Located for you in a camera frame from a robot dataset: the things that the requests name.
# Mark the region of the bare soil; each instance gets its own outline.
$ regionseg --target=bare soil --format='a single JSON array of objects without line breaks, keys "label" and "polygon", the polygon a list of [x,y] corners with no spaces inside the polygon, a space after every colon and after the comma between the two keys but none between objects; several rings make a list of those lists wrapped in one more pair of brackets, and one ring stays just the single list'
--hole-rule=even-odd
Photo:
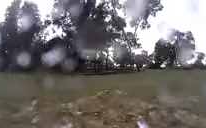
[{"label": "bare soil", "polygon": [[33,98],[20,109],[0,111],[0,128],[206,128],[206,116],[104,90],[69,103]]}]

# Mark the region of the ground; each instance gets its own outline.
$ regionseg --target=ground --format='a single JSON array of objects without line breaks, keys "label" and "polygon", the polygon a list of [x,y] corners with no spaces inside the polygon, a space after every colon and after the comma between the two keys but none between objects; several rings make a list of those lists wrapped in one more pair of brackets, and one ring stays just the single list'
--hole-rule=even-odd
[{"label": "ground", "polygon": [[0,74],[0,128],[206,128],[205,85],[206,70]]}]

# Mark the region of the green grass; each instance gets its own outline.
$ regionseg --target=green grass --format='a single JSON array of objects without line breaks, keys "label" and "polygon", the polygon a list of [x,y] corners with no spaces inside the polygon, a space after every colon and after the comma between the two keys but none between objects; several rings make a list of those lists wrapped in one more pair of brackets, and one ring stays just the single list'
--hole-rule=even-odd
[{"label": "green grass", "polygon": [[[54,80],[52,87],[44,86],[45,78]],[[46,73],[0,73],[0,109],[17,107],[33,96],[71,101],[102,89],[122,89],[128,91],[131,97],[151,101],[162,87],[178,85],[183,95],[198,96],[205,82],[206,70],[146,70],[132,74],[75,77]]]}]

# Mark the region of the tree canopy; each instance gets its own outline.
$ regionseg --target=tree canopy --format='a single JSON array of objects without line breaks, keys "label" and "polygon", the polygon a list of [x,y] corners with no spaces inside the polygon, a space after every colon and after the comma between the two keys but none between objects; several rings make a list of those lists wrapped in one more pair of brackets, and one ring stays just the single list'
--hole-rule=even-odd
[{"label": "tree canopy", "polygon": [[[193,58],[202,64],[205,54],[195,50],[191,31],[170,29],[167,39],[155,42],[153,54],[142,49],[138,30],[150,28],[149,17],[163,8],[160,0],[141,6],[138,0],[54,0],[52,12],[41,20],[35,3],[14,0],[0,23],[0,71],[140,70],[183,67]],[[129,26],[133,31],[126,31]]]}]

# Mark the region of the sky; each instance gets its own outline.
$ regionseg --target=sky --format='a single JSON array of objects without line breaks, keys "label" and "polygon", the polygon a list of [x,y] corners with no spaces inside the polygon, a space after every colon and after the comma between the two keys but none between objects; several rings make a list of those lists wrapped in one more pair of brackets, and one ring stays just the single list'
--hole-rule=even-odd
[{"label": "sky", "polygon": [[[53,0],[31,0],[38,4],[45,16],[52,11]],[[0,0],[0,21],[12,0]],[[196,50],[206,53],[206,0],[161,0],[164,9],[156,17],[149,19],[151,28],[139,30],[143,49],[153,52],[155,42],[161,37],[158,26],[166,24],[180,31],[192,31],[196,40]]]}]

